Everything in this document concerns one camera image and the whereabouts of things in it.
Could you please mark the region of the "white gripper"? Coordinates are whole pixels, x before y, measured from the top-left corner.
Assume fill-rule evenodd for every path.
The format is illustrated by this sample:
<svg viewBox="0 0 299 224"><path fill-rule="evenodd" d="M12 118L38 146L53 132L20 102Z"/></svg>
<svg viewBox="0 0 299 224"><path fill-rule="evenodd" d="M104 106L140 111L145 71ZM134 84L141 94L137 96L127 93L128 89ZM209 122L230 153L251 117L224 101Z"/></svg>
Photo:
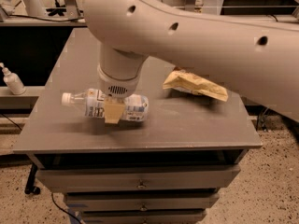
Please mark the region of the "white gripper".
<svg viewBox="0 0 299 224"><path fill-rule="evenodd" d="M140 74L134 78L116 79L107 75L100 65L97 66L97 74L100 90L108 96L104 100L105 123L117 124L125 109L121 98L129 97L135 92Z"/></svg>

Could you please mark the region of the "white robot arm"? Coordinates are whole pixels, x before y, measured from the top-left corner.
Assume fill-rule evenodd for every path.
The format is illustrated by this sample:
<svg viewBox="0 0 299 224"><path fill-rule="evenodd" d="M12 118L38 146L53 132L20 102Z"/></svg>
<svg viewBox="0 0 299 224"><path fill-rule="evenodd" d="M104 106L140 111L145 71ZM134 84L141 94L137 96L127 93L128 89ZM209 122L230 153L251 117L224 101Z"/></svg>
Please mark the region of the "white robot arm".
<svg viewBox="0 0 299 224"><path fill-rule="evenodd" d="M152 56L299 121L293 23L193 13L157 0L85 0L84 17L101 43L98 74L107 95L131 95Z"/></svg>

